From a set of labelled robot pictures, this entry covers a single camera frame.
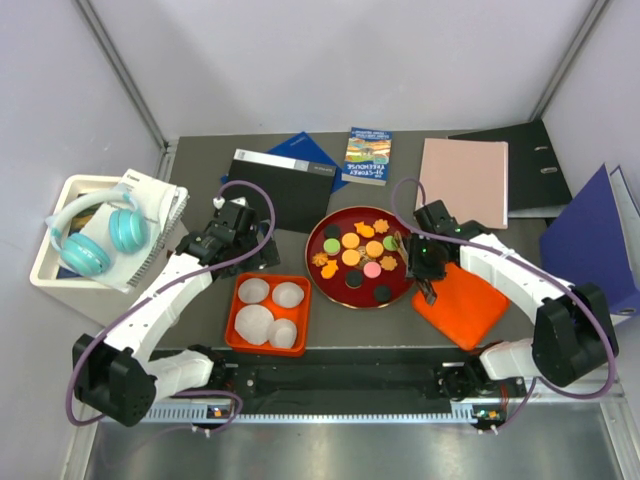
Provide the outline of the orange swirl cookie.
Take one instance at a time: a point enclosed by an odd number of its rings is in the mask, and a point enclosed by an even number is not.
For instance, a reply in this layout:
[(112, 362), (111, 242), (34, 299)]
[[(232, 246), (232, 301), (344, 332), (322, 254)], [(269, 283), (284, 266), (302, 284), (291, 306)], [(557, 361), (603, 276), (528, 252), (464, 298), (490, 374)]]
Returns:
[(329, 255), (326, 252), (319, 252), (313, 255), (312, 264), (317, 267), (325, 266), (329, 261)]

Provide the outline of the metal tongs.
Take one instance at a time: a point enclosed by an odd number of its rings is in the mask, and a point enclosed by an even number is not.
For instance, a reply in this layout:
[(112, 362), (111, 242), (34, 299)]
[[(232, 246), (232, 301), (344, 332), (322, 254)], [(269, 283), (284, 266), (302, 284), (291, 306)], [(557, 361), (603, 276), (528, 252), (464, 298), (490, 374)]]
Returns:
[(409, 256), (404, 244), (405, 238), (402, 236), (402, 234), (399, 231), (395, 231), (394, 234), (392, 235), (392, 238), (396, 248), (396, 252), (399, 254), (404, 264), (406, 266), (409, 266)]

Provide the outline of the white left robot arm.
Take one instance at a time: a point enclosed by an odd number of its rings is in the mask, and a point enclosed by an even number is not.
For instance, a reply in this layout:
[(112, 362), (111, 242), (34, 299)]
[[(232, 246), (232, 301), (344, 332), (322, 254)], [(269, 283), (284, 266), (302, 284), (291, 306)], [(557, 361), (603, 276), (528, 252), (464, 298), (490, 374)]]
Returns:
[(216, 396), (227, 374), (205, 347), (154, 359), (159, 341), (182, 311), (216, 279), (279, 262), (273, 239), (276, 217), (258, 218), (243, 199), (217, 198), (212, 220), (185, 235), (164, 269), (138, 300), (98, 335), (81, 336), (73, 346), (73, 370), (65, 409), (68, 420), (79, 402), (124, 426), (138, 424), (151, 406), (197, 389)]

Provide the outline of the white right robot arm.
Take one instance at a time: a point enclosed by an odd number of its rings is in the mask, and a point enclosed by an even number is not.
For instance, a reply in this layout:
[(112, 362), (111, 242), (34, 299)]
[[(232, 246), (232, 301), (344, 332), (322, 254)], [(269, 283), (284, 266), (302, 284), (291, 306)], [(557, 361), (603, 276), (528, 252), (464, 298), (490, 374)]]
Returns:
[[(540, 378), (558, 390), (600, 367), (607, 369), (601, 389), (611, 388), (619, 347), (598, 286), (539, 269), (480, 223), (458, 223), (442, 201), (416, 209), (414, 218), (405, 241), (407, 275), (420, 288), (413, 307), (473, 353), (466, 380), (474, 393), (490, 395), (512, 377)], [(509, 305), (532, 322), (532, 337), (481, 347)]]

